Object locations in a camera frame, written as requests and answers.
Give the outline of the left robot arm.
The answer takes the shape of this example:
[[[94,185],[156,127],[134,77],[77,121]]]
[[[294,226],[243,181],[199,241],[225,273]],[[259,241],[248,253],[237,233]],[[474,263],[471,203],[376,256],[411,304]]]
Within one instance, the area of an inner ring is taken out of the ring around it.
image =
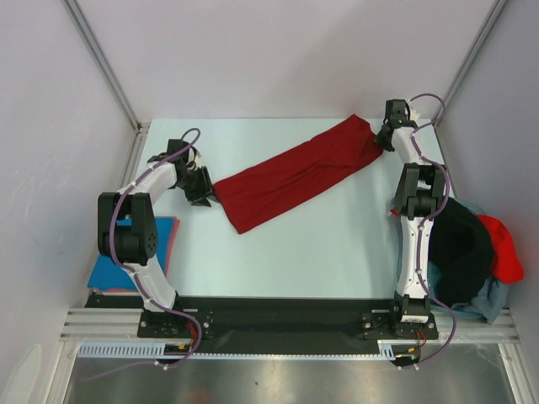
[[[217,201],[208,168],[193,141],[172,139],[151,157],[143,172],[122,189],[98,197],[99,254],[123,269],[142,297],[143,307],[159,312],[157,327],[179,335],[186,326],[177,291],[157,259],[158,234],[153,205],[168,190],[179,189],[190,205]]]

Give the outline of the dark red t-shirt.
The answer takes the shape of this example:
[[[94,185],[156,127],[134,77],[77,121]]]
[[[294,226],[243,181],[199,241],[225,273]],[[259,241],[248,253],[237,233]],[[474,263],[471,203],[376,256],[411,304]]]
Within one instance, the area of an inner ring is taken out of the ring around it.
[[[214,184],[238,234],[273,220],[320,195],[379,158],[370,124],[352,114],[281,154]]]

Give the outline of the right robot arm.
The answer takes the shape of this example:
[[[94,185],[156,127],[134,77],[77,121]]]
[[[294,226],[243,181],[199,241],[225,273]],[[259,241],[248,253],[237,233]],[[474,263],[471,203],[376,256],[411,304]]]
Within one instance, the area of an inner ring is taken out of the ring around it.
[[[388,315],[388,331],[396,338],[415,338],[433,327],[428,286],[430,233],[435,215],[444,207],[446,170],[424,153],[420,125],[404,99],[386,101],[376,143],[396,152],[403,169],[393,198],[402,226],[401,272]]]

